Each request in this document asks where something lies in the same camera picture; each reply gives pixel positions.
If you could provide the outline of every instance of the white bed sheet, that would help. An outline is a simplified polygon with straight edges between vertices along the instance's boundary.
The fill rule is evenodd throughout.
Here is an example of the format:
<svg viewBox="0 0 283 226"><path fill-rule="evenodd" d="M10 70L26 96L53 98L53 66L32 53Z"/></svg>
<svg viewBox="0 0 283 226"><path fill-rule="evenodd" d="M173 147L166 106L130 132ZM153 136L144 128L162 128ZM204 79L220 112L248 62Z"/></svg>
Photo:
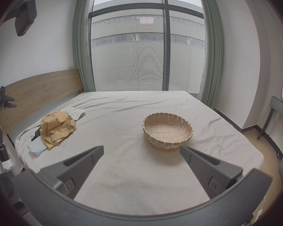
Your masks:
<svg viewBox="0 0 283 226"><path fill-rule="evenodd" d="M151 145L142 130L152 113L174 113L194 128L186 144L244 169L260 169L263 155L215 111L183 91L86 92L63 107L86 111L77 130L60 145L35 157L27 148L40 121L16 139L26 168L59 162L97 145L105 154L81 187L75 200L107 212L153 215L187 209L209 200L179 149Z"/></svg>

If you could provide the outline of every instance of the khaki garment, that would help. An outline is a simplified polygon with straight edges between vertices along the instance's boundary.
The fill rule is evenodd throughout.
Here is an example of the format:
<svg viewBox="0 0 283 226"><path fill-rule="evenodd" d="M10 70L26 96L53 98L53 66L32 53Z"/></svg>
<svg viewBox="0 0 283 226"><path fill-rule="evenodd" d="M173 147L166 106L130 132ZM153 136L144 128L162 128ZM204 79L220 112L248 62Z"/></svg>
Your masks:
<svg viewBox="0 0 283 226"><path fill-rule="evenodd" d="M62 111L47 114L41 120L41 139L49 149L59 145L60 141L75 130L75 121L70 115Z"/></svg>

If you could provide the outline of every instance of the black cloth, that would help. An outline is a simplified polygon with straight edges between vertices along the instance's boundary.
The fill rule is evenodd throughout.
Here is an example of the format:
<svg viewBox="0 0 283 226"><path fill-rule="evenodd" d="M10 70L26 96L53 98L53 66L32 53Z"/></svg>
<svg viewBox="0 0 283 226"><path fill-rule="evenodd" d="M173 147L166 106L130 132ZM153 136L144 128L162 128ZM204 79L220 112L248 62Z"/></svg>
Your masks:
<svg viewBox="0 0 283 226"><path fill-rule="evenodd" d="M38 130L36 130L35 132L35 136L31 139L31 141L33 141L34 139L36 139L37 137L41 136L41 132L40 132L41 127L39 127Z"/></svg>

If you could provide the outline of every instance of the floor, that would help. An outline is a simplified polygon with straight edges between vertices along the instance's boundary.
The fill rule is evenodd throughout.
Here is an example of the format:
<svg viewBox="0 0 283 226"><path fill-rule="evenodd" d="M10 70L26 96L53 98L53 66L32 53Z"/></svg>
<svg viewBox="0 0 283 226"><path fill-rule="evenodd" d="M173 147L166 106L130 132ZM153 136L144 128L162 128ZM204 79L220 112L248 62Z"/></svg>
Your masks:
<svg viewBox="0 0 283 226"><path fill-rule="evenodd" d="M272 184L265 195L264 204L263 204L264 201L263 200L255 210L255 212L253 213L254 218L251 222L253 224L253 221L255 220L257 213L260 210L262 204L263 204L262 207L263 208L262 214L263 214L272 204L272 202L275 200L280 190L282 189L281 178L278 171L280 160L277 158L275 150L272 148L272 146L267 142L267 140L264 137L261 137L260 140L257 140L259 132L256 129L246 131L243 133L243 135L254 145L254 147L256 147L263 154L264 163L263 163L263 168L261 170L266 174L270 175L273 179Z"/></svg>

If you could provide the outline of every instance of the large window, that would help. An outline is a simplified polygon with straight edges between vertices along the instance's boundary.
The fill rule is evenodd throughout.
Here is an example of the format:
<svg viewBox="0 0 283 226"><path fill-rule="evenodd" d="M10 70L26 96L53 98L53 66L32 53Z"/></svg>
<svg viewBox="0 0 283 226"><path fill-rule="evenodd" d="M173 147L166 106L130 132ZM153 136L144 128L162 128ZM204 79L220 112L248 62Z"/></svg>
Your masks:
<svg viewBox="0 0 283 226"><path fill-rule="evenodd" d="M92 0L91 9L97 91L199 93L205 55L200 0Z"/></svg>

